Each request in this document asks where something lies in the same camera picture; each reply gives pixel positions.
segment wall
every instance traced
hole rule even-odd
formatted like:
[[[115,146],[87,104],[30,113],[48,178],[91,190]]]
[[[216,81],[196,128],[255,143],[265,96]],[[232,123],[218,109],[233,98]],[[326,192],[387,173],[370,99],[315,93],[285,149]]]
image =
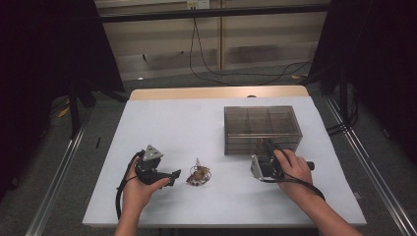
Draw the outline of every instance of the wall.
[[[327,3],[328,0],[211,0],[211,8]],[[95,0],[100,14],[186,10],[186,1]],[[326,13],[197,19],[205,61],[213,70],[283,65],[314,57]],[[194,22],[164,20],[104,25],[122,80],[189,74]],[[206,71],[195,34],[196,72]]]

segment transparent plastic box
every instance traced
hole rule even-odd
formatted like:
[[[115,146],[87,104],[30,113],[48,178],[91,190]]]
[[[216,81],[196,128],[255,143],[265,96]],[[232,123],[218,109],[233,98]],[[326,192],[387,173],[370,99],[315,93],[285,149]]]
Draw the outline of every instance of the transparent plastic box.
[[[224,154],[266,154],[261,139],[297,149],[303,135],[292,106],[224,107]]]

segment white table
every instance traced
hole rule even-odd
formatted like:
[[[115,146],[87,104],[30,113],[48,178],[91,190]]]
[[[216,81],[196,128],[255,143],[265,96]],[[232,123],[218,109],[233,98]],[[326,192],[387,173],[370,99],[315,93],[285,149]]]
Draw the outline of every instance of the white table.
[[[280,96],[288,95],[279,93],[282,88],[276,88],[278,93],[271,94],[247,89],[247,94],[278,97],[134,100],[133,94],[123,112],[83,224],[117,225],[116,188],[132,156],[152,144],[164,153],[158,171],[170,173],[181,169],[182,173],[174,187],[163,188],[153,195],[141,215],[141,227],[314,227],[310,218],[277,185],[253,178],[251,156],[224,155],[223,107],[235,105],[292,105],[303,133],[297,154],[315,162],[315,186],[347,222],[366,224],[311,97],[303,92],[296,93],[302,96]],[[231,93],[242,93],[242,90],[230,88]],[[212,174],[201,187],[186,183],[196,158]]]

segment gray carpet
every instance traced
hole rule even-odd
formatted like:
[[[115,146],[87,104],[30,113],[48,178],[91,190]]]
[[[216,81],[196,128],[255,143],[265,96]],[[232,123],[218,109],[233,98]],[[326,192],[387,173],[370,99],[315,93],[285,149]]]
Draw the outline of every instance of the gray carpet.
[[[297,68],[292,66],[288,71]],[[309,67],[305,67],[294,74],[306,74]],[[280,73],[282,67],[254,68],[245,70],[250,73]],[[215,76],[210,73],[200,74],[207,79],[221,80],[232,85],[252,86],[270,81],[272,78],[259,76]],[[269,85],[293,85],[298,80],[283,77]],[[223,86],[211,81],[196,79],[194,75],[175,76],[143,81],[126,82],[126,92],[129,96],[133,89],[150,88],[187,88],[187,87],[217,87]],[[326,126],[335,124],[335,120],[328,109],[324,98],[319,93],[319,85],[308,86],[308,91],[322,114]],[[83,140],[68,171],[65,183],[60,191],[55,207],[50,214],[44,228],[43,235],[112,235],[114,229],[93,229],[82,225],[82,220],[89,204],[95,182],[101,170],[104,158],[110,147],[118,121],[124,109],[124,103],[95,93],[97,105],[93,109],[87,124]],[[361,103],[359,120],[354,130],[363,142],[366,150],[382,172],[388,185],[398,197],[401,204],[415,222],[417,209],[414,200],[417,199],[416,177],[417,168],[403,154],[400,146],[387,139],[382,133],[382,126],[378,120]],[[51,126],[38,147],[36,154],[30,159],[28,167],[20,177],[20,187],[9,191],[0,204],[0,235],[24,235],[30,221],[40,205],[44,194],[55,174],[71,135],[71,121],[69,115],[52,117]],[[396,224],[392,220],[384,203],[375,191],[371,181],[363,170],[351,146],[343,134],[331,136],[332,143],[343,167],[346,179],[353,192],[362,196],[358,200],[368,225],[359,227],[366,235],[400,235]],[[179,230],[179,235],[279,235],[278,229],[229,229],[229,230]],[[140,229],[141,235],[158,235],[157,229]]]

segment wooden strip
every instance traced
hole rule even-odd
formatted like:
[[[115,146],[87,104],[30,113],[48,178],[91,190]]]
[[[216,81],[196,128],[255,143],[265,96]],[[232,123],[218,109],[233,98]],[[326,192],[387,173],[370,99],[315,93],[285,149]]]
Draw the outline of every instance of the wooden strip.
[[[136,89],[130,100],[309,96],[302,86]]]

